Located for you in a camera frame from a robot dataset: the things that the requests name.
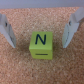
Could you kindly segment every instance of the speckled tabletop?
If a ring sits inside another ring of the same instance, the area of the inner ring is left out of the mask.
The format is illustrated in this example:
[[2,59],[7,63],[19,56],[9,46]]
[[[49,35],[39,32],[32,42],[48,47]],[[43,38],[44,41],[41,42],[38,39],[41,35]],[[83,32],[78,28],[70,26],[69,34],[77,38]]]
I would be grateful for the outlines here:
[[[17,47],[0,34],[0,84],[84,84],[84,25],[66,49],[65,24],[75,8],[0,9],[12,25]],[[53,32],[53,60],[33,59],[29,44],[33,31]]]

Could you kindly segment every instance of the green cube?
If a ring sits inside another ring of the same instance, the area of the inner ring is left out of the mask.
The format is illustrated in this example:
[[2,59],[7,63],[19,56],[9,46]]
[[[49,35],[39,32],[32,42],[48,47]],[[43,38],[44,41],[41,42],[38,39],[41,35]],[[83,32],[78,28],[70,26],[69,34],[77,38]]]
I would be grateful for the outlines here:
[[53,34],[52,32],[33,32],[29,50],[35,59],[53,58]]

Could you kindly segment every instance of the cube front face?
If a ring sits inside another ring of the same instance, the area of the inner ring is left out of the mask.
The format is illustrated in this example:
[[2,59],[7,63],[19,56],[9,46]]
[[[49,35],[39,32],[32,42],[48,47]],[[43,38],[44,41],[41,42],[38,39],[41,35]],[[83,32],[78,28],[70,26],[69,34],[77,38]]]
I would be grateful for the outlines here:
[[35,59],[52,59],[53,57],[52,32],[33,32],[29,50]]

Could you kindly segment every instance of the cube top face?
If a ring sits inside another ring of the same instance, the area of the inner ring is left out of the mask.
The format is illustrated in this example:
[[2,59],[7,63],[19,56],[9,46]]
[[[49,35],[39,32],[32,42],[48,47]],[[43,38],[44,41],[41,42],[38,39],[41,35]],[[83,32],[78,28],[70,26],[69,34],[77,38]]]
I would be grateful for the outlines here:
[[52,50],[52,32],[33,32],[29,49]]

